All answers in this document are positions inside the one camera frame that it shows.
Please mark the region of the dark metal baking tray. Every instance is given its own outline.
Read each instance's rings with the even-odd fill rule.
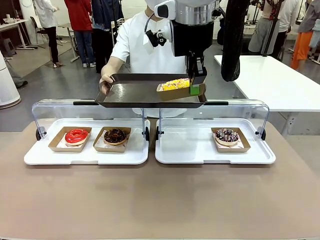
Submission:
[[[159,84],[187,78],[186,74],[116,73],[107,94],[99,93],[95,101],[106,108],[185,108],[196,109],[207,102],[203,95],[162,101],[156,92]]]

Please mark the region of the white cylinder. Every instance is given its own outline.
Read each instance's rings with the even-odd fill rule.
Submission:
[[[32,0],[19,0],[19,2],[20,2],[23,19],[29,20],[29,21],[26,21],[24,24],[26,26],[26,30],[28,32],[30,42],[32,45],[36,45],[37,44],[36,31],[35,31],[34,24],[30,18],[30,17],[36,18],[34,3]]]
[[[0,109],[20,102],[20,95],[0,52]]]

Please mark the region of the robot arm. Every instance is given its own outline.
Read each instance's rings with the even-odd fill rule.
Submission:
[[[172,44],[174,56],[187,56],[187,71],[193,86],[202,84],[207,76],[204,51],[213,43],[214,20],[221,15],[220,0],[146,0],[159,18],[170,23],[146,35],[153,47]],[[226,82],[240,73],[239,57],[249,0],[229,0],[227,5],[225,45],[221,74]]]

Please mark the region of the display case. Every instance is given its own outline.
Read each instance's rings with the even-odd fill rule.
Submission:
[[[269,108],[261,101],[208,101],[176,117],[167,117],[164,110],[159,110],[155,148],[155,157],[163,164],[272,164],[276,160],[264,141]],[[216,140],[220,129],[238,133],[239,149]]]
[[[142,164],[148,158],[150,122],[145,119],[143,109],[140,113],[134,113],[132,108],[105,108],[94,100],[39,101],[32,107],[38,141],[25,155],[24,162],[28,165]],[[50,147],[54,139],[63,135],[63,129],[70,128],[89,129],[81,152],[54,151]],[[103,128],[129,129],[124,152],[98,151],[94,147]]]

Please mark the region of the orange pants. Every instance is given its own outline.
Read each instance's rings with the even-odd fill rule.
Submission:
[[[306,60],[308,58],[308,52],[310,50],[309,44],[312,38],[312,34],[312,31],[300,32],[298,34],[291,63],[291,68],[293,68],[294,70],[298,69],[299,60]]]

